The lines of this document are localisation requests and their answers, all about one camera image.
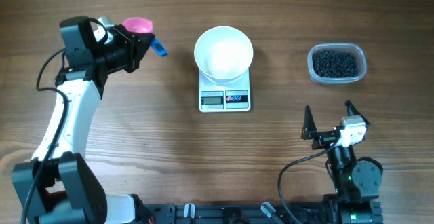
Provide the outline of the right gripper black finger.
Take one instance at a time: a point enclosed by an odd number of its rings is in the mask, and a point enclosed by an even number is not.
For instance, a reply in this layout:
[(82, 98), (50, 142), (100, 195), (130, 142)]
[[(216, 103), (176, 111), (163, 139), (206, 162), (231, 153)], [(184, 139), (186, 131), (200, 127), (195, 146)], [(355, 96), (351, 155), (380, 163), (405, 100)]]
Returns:
[(302, 127), (301, 139), (308, 140), (314, 139), (317, 136), (317, 128), (313, 115), (311, 113), (311, 108), (307, 105), (304, 109), (304, 123)]
[(355, 108), (350, 100), (345, 101), (345, 106), (347, 108), (348, 116), (360, 116), (365, 122), (365, 125), (370, 126), (370, 122)]

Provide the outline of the pink scoop with blue handle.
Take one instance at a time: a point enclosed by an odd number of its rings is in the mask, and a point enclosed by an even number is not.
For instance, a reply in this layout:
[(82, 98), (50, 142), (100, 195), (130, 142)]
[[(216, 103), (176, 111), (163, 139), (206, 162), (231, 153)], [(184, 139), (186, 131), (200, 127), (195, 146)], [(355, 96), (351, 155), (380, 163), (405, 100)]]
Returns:
[[(142, 17), (128, 18), (123, 22), (123, 26), (133, 33), (153, 33), (153, 22), (149, 19)], [(160, 56), (167, 56), (167, 50), (163, 47), (161, 42), (154, 38), (151, 41), (151, 47), (156, 54)]]

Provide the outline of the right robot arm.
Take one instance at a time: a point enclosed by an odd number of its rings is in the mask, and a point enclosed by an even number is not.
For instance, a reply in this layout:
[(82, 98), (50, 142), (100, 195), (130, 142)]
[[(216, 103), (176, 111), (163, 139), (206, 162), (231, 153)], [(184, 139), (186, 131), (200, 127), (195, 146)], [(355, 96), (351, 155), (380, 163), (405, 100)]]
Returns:
[(383, 167), (370, 157), (356, 157), (353, 147), (366, 139), (370, 122), (349, 100), (347, 116), (334, 129), (319, 132), (310, 106), (304, 110), (301, 139), (312, 140), (312, 149), (323, 149), (326, 169), (335, 193), (324, 195), (316, 219), (320, 223), (382, 223), (379, 197)]

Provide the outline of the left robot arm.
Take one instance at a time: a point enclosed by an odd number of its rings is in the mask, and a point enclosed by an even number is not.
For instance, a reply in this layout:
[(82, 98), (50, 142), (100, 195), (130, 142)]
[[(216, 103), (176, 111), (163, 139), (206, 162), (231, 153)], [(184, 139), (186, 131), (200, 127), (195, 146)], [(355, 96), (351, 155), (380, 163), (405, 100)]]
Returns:
[(144, 223), (155, 215), (135, 194), (107, 194), (85, 160), (92, 118), (108, 76), (134, 72), (149, 48), (164, 53), (146, 18), (111, 24), (76, 16), (60, 23), (62, 65), (51, 91), (56, 103), (30, 161), (16, 164), (12, 183), (22, 223)]

